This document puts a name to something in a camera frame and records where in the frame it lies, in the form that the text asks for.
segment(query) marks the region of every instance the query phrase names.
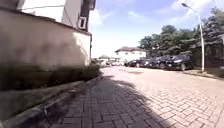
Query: bush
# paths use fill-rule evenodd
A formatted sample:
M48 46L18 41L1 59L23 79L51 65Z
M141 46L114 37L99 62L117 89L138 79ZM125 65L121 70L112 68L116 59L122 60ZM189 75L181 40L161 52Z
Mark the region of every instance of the bush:
M59 67L44 70L36 65L0 66L0 90L25 90L87 81L99 75L99 66Z

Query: brick paving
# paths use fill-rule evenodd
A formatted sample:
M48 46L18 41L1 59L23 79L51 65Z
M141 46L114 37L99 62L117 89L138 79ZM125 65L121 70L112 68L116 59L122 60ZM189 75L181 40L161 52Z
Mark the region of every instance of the brick paving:
M224 128L223 81L151 69L103 72L51 128Z

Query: sky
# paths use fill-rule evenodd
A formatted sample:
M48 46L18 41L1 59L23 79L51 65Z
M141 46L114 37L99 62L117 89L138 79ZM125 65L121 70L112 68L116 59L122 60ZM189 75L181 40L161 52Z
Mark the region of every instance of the sky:
M193 28L197 16L182 7L183 2L202 18L215 6L224 9L224 0L96 0L89 23L92 57L115 56L114 51L123 46L138 46L144 36L160 33L164 25Z

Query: dark car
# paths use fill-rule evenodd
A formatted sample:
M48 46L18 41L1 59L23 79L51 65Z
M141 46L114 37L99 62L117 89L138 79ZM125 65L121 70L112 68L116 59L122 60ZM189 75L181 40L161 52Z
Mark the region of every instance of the dark car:
M185 71L187 69L193 69L194 63L191 55L177 55L166 62L168 69L179 69Z
M157 57L153 62L152 62L152 67L154 68L160 68L160 69L165 69L166 68L166 61L171 59L173 56L170 55L165 55L161 57Z
M125 62L124 65L126 67L140 67L142 62L143 62L143 60L132 60L129 62Z
M153 63L155 62L156 58L148 58L141 63L141 67L143 68L152 68Z

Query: street light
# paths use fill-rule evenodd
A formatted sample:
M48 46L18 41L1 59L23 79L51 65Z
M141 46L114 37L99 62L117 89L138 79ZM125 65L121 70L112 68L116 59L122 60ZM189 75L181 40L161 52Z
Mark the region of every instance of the street light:
M183 6L183 7L186 7L186 8L189 8L189 9L191 9L191 10L193 10L196 14L197 14L197 16L198 16L198 22L199 22L199 26L200 26L200 33L201 33L201 58L202 58L202 60L201 60L201 71L202 71L202 73L204 72L204 70L205 70L205 43L204 43L204 37L203 37L203 30L202 30L202 21L201 21L201 16L200 16L200 14L195 10L195 9L193 9L193 8L191 8L190 6L188 6L187 4L185 4L185 3L181 3L181 5Z

